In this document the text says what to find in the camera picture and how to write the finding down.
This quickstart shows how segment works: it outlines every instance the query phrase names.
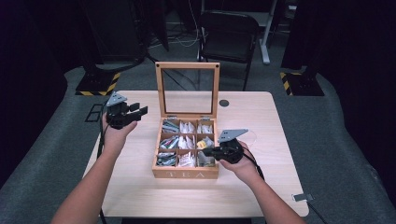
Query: black curtain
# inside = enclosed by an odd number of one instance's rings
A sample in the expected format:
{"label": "black curtain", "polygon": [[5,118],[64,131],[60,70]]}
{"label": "black curtain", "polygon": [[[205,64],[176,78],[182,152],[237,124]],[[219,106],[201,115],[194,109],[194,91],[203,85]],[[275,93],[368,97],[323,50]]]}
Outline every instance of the black curtain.
{"label": "black curtain", "polygon": [[67,88],[64,71],[77,63],[66,66],[57,60],[51,43],[22,0],[0,1],[0,30],[4,130],[0,147],[1,187],[64,98]]}
{"label": "black curtain", "polygon": [[282,67],[291,69],[319,62],[318,73],[339,95],[346,129],[378,171],[393,204],[395,11],[393,1],[302,0],[282,62]]}
{"label": "black curtain", "polygon": [[63,72],[103,63],[90,21],[79,0],[24,1]]}

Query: hazard tape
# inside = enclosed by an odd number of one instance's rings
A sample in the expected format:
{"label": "hazard tape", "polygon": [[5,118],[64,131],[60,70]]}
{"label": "hazard tape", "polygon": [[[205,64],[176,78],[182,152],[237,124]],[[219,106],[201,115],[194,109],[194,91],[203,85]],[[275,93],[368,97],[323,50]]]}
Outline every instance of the hazard tape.
{"label": "hazard tape", "polygon": [[289,96],[292,96],[293,92],[291,91],[290,84],[288,82],[286,74],[292,74],[292,75],[299,76],[301,73],[280,73],[280,78],[282,78],[283,87],[285,88],[286,94]]}
{"label": "hazard tape", "polygon": [[85,96],[110,95],[111,92],[113,92],[113,90],[116,88],[116,84],[117,84],[117,81],[119,80],[119,78],[120,78],[120,73],[117,73],[116,75],[114,75],[107,90],[104,90],[104,91],[76,91],[76,95],[85,95]]}

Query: gray carpet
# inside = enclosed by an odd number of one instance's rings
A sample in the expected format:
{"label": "gray carpet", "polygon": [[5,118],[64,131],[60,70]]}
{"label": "gray carpet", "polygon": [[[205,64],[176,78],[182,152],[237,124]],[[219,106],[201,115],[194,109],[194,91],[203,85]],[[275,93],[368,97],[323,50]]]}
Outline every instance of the gray carpet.
{"label": "gray carpet", "polygon": [[[271,64],[264,65],[257,48],[247,91],[269,91],[290,146],[305,193],[328,223],[396,223],[395,208],[381,187],[375,170],[347,133],[338,96],[318,75],[324,97],[288,96],[280,79],[287,36],[277,34],[269,49]],[[196,45],[171,43],[149,49],[160,61],[196,61]],[[105,68],[123,63],[107,63]],[[221,64],[222,74],[243,70],[243,65]],[[156,90],[154,65],[145,60],[121,74],[118,90]],[[76,96],[82,68],[65,74],[68,90],[45,130],[0,191],[0,223],[49,223],[56,209],[81,179],[99,133],[98,123],[84,122],[93,104],[106,96]],[[240,91],[243,81],[222,77],[221,91]],[[322,223],[310,210],[308,223]],[[121,218],[108,217],[108,223]],[[261,217],[252,223],[263,223]]]}

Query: metal bracket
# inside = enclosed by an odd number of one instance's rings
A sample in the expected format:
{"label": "metal bracket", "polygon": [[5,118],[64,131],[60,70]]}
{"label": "metal bracket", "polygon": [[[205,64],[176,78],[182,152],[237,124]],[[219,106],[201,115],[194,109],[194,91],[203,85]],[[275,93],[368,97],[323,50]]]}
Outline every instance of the metal bracket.
{"label": "metal bracket", "polygon": [[175,115],[169,115],[167,119],[175,120],[175,119],[177,119],[177,116],[175,116]]}
{"label": "metal bracket", "polygon": [[299,201],[309,202],[309,201],[312,201],[315,199],[314,196],[312,196],[311,194],[303,194],[303,193],[302,194],[291,194],[291,197],[293,198],[293,200],[295,202],[299,202]]}
{"label": "metal bracket", "polygon": [[235,130],[224,130],[222,131],[218,142],[228,142],[235,139],[237,136],[247,133],[248,129],[235,129]]}
{"label": "metal bracket", "polygon": [[113,93],[110,96],[110,99],[108,99],[106,106],[112,106],[112,105],[117,105],[119,103],[122,103],[126,101],[127,98],[125,96],[122,96],[118,94],[116,91],[113,91]]}

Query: forearm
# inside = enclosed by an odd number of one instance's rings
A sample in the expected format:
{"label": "forearm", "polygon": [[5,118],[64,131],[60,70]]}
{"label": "forearm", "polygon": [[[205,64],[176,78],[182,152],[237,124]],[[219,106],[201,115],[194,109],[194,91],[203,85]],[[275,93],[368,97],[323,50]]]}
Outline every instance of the forearm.
{"label": "forearm", "polygon": [[96,223],[116,159],[103,153],[64,200],[52,223]]}
{"label": "forearm", "polygon": [[273,223],[305,223],[261,178],[247,184],[262,209],[265,220]]}

